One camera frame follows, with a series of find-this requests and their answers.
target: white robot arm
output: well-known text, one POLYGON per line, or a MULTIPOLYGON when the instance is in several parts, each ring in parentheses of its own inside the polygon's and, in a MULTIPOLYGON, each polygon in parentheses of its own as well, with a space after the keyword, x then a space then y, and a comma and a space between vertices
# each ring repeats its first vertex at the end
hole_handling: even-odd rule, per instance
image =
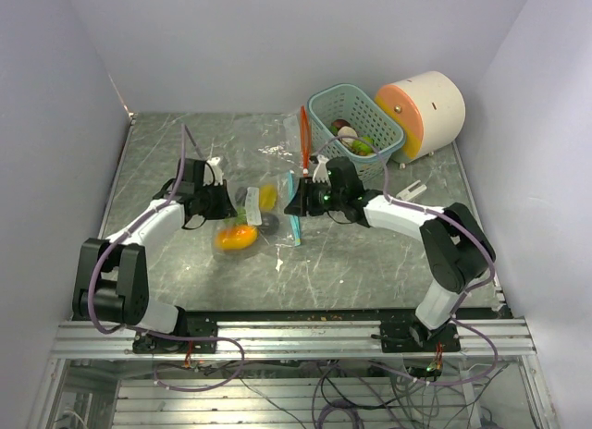
POLYGON ((173 182, 174 179, 170 179, 155 194, 148 208, 129 225, 106 239, 88 239, 82 245, 72 301, 75 315, 88 316, 88 288, 93 268, 106 247, 122 234, 127 234, 101 268, 102 273, 115 268, 118 273, 117 281, 102 278, 97 281, 94 308, 98 318, 166 334, 179 326, 181 309, 149 295, 147 261, 154 257, 163 242, 195 216, 205 221, 225 219, 237 213, 228 197, 220 158, 208 161, 186 159, 175 197, 166 207, 157 209, 166 202, 173 182), (130 232, 131 225, 150 211, 154 214, 130 232))
MULTIPOLYGON (((447 324, 450 313, 468 284, 487 269, 479 249, 455 227, 412 202, 406 206, 389 202, 378 190, 366 190, 352 162, 344 157, 325 162, 329 182, 301 178, 296 195, 285 209, 288 215, 316 216, 341 211, 364 227, 380 227, 421 241, 434 277, 424 300, 415 309, 416 323, 409 329, 419 344, 447 324)), ((469 209, 460 203, 430 211, 453 219, 468 230, 487 250, 495 252, 469 209)))

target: white cylinder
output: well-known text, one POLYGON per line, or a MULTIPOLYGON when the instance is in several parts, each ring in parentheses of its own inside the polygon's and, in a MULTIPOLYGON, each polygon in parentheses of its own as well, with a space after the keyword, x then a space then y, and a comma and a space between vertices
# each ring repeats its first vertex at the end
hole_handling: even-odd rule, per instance
POLYGON ((463 127, 463 95, 437 71, 385 85, 375 101, 405 131, 405 144, 392 155, 399 163, 409 163, 450 144, 463 127))
POLYGON ((415 316, 428 329, 438 329, 448 321, 450 312, 460 296, 458 293, 444 289, 434 280, 424 300, 415 309, 415 316))
POLYGON ((142 320, 136 325, 141 329, 154 330, 161 334, 170 334, 175 330, 179 309, 149 298, 148 307, 142 320))

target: gray marble tabletop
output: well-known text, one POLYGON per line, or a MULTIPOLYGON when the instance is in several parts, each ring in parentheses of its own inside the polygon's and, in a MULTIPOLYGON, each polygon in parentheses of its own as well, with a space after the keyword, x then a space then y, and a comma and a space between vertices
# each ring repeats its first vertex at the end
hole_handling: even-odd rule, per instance
MULTIPOLYGON (((162 184, 174 177, 180 125, 193 132, 203 153, 222 156, 228 180, 260 180, 298 171, 298 145, 287 140, 283 115, 138 114, 121 158, 104 235, 141 213, 162 184)), ((194 156, 191 144, 188 151, 194 156)), ((427 191, 416 201, 469 204, 452 146, 399 169, 389 163, 392 194, 417 179, 427 191)), ((381 188, 376 178, 366 186, 381 188)), ((180 230, 149 264, 150 294, 192 310, 300 310, 415 307, 432 280, 420 242, 382 229, 302 218, 302 245, 274 242, 248 257, 213 251, 214 226, 180 230)), ((495 307, 494 288, 476 290, 465 306, 495 307)))

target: clear plastic bag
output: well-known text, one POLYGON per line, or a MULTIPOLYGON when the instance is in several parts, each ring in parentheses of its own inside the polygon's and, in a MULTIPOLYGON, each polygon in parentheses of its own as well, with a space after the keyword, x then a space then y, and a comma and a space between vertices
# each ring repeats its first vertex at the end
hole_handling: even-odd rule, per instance
POLYGON ((215 258, 245 259, 298 245, 300 231, 284 214, 293 184, 291 172, 251 181, 229 180, 228 195, 238 216, 214 223, 215 258))

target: plastic basket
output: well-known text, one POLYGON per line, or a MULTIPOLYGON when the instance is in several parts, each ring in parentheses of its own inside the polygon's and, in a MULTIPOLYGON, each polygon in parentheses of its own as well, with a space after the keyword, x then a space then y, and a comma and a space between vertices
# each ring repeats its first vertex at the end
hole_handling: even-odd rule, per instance
MULTIPOLYGON (((311 118, 313 151, 318 150, 333 134, 328 127, 336 119, 345 119, 358 133, 369 136, 388 161, 405 142, 403 129, 375 104, 362 90, 352 84, 338 84, 323 90, 308 100, 311 118)), ((355 164, 358 176, 367 181, 383 172, 376 154, 358 156, 350 152, 340 141, 331 142, 323 151, 327 158, 347 156, 355 164)))

